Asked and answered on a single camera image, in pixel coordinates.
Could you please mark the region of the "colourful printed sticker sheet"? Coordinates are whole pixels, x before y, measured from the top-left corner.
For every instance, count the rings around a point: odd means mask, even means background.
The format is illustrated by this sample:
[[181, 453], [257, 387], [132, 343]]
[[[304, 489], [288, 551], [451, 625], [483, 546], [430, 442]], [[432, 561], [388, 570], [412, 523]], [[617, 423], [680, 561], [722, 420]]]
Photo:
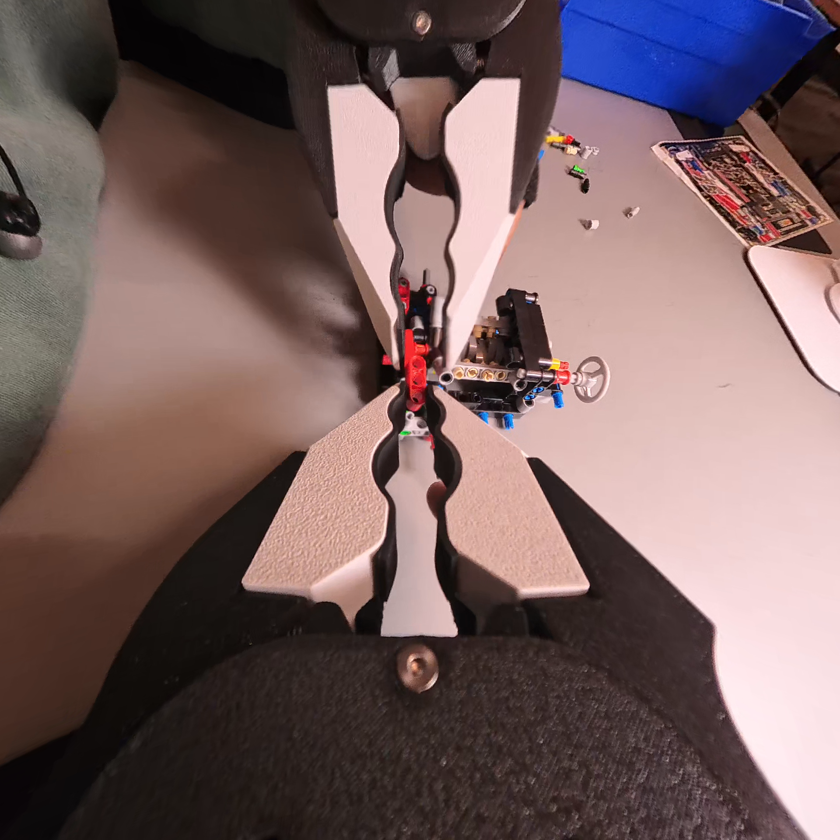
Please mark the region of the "colourful printed sticker sheet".
[[778, 245], [831, 222], [743, 136], [663, 141], [652, 152], [746, 248]]

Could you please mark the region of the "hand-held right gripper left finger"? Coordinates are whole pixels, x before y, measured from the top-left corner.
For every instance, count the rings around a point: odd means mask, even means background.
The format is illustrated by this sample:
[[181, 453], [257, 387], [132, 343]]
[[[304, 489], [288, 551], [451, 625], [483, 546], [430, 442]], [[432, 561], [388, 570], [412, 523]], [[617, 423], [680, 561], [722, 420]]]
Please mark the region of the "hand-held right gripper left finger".
[[403, 388], [394, 385], [313, 444], [241, 581], [248, 592], [341, 608], [377, 629], [396, 572]]

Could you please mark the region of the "lego engine model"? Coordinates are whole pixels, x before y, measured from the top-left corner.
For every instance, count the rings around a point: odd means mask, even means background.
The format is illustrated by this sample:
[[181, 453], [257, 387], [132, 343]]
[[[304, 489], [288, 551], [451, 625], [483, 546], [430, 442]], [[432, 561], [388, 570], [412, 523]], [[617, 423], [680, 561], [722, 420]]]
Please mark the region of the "lego engine model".
[[389, 428], [385, 442], [418, 438], [435, 446], [430, 420], [433, 396], [447, 396], [484, 425], [509, 432], [516, 420], [537, 405], [564, 407], [564, 394], [573, 392], [584, 404], [605, 397], [612, 373], [602, 357], [593, 355], [577, 367], [557, 358], [545, 327], [539, 295], [508, 289], [496, 299], [496, 312], [476, 321], [461, 360], [446, 366], [443, 358], [444, 295], [428, 278], [414, 289], [399, 276], [395, 284], [402, 304], [402, 362], [396, 382], [406, 393], [403, 373], [404, 333], [429, 345], [425, 405], [413, 413], [405, 408], [400, 427]]

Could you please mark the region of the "large blue plastic bin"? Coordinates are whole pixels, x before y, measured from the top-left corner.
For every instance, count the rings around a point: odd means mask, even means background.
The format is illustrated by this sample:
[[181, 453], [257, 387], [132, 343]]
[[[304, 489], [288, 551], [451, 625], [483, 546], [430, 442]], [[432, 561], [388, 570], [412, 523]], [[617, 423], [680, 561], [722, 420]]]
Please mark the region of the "large blue plastic bin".
[[564, 78], [722, 127], [837, 28], [811, 2], [560, 2]]

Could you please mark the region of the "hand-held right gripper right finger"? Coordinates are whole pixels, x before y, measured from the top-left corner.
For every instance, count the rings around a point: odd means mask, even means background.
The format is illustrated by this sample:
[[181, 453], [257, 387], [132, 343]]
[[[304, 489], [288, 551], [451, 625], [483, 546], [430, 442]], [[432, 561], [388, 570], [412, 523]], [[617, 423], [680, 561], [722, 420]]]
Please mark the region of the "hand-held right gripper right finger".
[[438, 581], [459, 627], [483, 627], [502, 606], [584, 595], [570, 541], [518, 446], [445, 391], [427, 402], [437, 510]]

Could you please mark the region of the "red lego beam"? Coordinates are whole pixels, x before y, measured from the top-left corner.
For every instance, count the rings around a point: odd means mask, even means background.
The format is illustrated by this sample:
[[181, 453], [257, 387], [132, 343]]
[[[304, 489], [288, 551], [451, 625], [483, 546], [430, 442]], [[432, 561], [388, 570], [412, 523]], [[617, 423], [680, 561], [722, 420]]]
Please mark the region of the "red lego beam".
[[429, 345], [417, 341], [414, 331], [406, 329], [404, 333], [403, 373], [406, 383], [406, 408], [417, 413], [426, 402], [427, 367]]

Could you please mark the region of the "small black clip-on device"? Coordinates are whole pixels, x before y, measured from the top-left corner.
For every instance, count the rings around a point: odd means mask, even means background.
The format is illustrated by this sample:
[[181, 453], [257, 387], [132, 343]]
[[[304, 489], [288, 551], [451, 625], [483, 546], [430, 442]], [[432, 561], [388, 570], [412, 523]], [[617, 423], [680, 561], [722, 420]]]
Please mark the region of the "small black clip-on device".
[[40, 225], [38, 210], [28, 198], [1, 191], [1, 256], [38, 258], [43, 248]]

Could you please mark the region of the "white book stand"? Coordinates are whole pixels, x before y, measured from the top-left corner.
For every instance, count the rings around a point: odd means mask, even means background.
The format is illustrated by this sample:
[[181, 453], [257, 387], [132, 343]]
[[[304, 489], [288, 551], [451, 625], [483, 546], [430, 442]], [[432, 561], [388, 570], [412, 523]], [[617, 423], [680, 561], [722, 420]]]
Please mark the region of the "white book stand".
[[839, 258], [755, 246], [747, 261], [806, 367], [839, 393]]

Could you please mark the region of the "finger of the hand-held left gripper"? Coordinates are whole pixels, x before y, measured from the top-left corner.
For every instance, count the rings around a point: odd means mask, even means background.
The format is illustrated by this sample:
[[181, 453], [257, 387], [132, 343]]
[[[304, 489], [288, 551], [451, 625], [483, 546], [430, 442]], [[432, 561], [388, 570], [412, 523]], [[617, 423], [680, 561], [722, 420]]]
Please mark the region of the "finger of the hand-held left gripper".
[[400, 120], [365, 84], [327, 88], [334, 226], [353, 278], [384, 351], [403, 355], [403, 306], [395, 290], [403, 249], [394, 229], [396, 188], [403, 178], [405, 144]]
[[484, 78], [445, 117], [444, 160], [456, 188], [456, 220], [446, 249], [446, 366], [461, 360], [515, 219], [519, 90], [517, 78]]

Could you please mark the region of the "scattered loose lego pieces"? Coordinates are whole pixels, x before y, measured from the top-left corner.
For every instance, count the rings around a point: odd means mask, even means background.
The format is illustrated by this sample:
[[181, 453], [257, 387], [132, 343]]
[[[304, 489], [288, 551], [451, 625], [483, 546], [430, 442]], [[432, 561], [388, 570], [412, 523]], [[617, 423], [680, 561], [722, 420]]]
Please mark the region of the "scattered loose lego pieces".
[[[600, 147], [583, 143], [572, 134], [558, 131], [552, 125], [544, 136], [543, 145], [546, 149], [562, 152], [570, 159], [565, 165], [567, 176], [575, 180], [580, 194], [589, 195], [592, 191], [592, 176], [585, 163], [600, 155]], [[625, 219], [635, 219], [640, 211], [639, 206], [629, 206], [623, 210], [623, 216]], [[601, 226], [601, 221], [597, 218], [582, 217], [580, 225], [583, 230], [593, 232]]]

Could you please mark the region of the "person's green sweater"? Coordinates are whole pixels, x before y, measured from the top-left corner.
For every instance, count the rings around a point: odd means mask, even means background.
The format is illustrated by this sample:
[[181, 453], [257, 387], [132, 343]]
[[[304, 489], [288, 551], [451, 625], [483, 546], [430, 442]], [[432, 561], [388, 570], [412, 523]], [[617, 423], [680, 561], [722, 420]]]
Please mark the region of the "person's green sweater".
[[2, 256], [2, 501], [56, 415], [87, 312], [118, 61], [107, 2], [1, 3], [2, 191], [35, 205], [43, 242]]

